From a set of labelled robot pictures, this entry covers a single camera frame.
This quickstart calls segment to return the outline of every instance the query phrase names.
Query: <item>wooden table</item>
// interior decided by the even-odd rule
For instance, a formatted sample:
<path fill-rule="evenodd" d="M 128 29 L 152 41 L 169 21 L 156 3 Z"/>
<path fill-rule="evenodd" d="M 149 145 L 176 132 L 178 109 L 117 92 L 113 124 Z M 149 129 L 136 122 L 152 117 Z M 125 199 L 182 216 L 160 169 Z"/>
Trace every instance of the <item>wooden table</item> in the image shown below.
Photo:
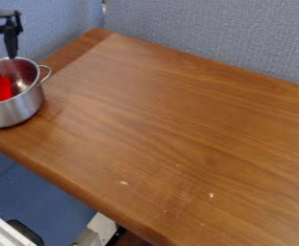
<path fill-rule="evenodd" d="M 299 246 L 299 86 L 102 30 L 44 64 L 3 154 L 153 245 Z"/>

